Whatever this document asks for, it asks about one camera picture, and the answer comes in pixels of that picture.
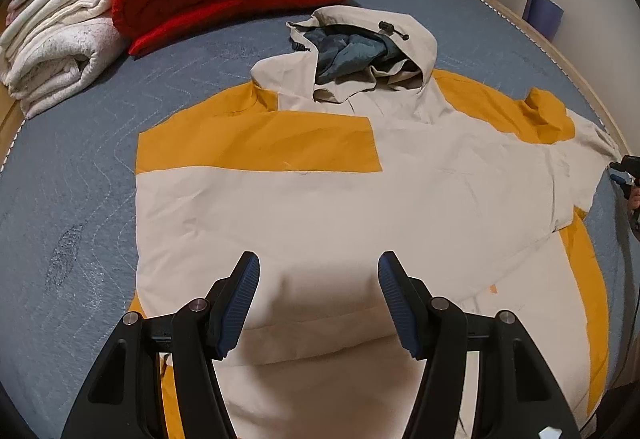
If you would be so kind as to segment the beige and orange hooded jacket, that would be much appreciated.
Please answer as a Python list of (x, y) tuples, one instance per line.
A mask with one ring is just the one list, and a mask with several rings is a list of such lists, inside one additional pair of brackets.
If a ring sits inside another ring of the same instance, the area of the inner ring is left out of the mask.
[(217, 367), (243, 438), (397, 438), (421, 364), (378, 257), (463, 310), (513, 311), (578, 423), (608, 378), (608, 295), (585, 226), (620, 151), (548, 91), (513, 100), (436, 65), (413, 17), (328, 6), (294, 51), (142, 132), (136, 305), (175, 312), (244, 251), (260, 279)]

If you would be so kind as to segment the grey quilted bed cover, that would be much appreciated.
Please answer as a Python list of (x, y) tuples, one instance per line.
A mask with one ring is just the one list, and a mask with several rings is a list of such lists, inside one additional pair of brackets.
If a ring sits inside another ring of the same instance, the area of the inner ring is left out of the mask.
[[(480, 0), (355, 2), (412, 15), (435, 35), (440, 68), (514, 99), (544, 88), (593, 114), (574, 82)], [(62, 433), (134, 295), (139, 133), (288, 51), (285, 23), (231, 25), (140, 60), (120, 58), (91, 89), (22, 127), (1, 175), (1, 380), (37, 436)]]

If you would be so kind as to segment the white folded fleece blanket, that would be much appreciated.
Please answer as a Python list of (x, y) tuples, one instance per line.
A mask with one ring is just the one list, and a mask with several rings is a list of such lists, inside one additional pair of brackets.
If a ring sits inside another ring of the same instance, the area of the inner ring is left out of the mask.
[(85, 90), (127, 41), (113, 0), (32, 0), (1, 35), (1, 82), (33, 118)]

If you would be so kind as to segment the purple wall panel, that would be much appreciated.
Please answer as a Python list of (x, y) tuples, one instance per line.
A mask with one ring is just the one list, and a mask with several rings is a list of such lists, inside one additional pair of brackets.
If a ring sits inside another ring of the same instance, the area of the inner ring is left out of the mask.
[(549, 41), (561, 25), (564, 10), (552, 0), (527, 0), (523, 20)]

